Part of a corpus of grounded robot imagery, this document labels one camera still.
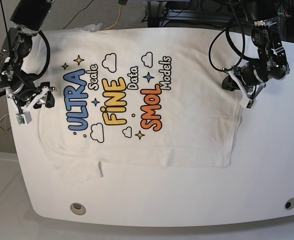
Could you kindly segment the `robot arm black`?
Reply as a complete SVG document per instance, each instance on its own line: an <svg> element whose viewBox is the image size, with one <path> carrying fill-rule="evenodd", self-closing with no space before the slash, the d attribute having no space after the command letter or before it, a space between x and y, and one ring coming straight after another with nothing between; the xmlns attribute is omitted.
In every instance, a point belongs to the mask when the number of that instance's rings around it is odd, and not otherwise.
<svg viewBox="0 0 294 240"><path fill-rule="evenodd" d="M240 90L243 108L251 108L259 93L265 88L266 82L270 79L283 80L290 72L286 58L285 49L282 46L280 34L277 30L276 7L271 0L242 0L247 22L252 26L251 40L257 47L257 58L247 57L245 47L238 50L231 40L230 28L238 25L242 36L244 35L244 24L241 22L234 3L229 2L233 17L227 23L222 33L232 50L239 56L240 61L245 60L246 64L240 66L238 61L230 68L215 68L216 71L227 73L222 82L222 88L227 91Z"/></svg>
<svg viewBox="0 0 294 240"><path fill-rule="evenodd" d="M51 0L19 1L10 19L15 27L6 28L7 36L0 50L0 97L5 94L12 96L19 114L23 113L24 106L39 109L41 106L52 108L55 105L52 94L55 87L49 82L35 86L35 81L45 74L50 63L49 41L40 28L52 4ZM40 73L26 73L22 65L31 52L32 38L35 36L40 36L44 41L45 64Z"/></svg>

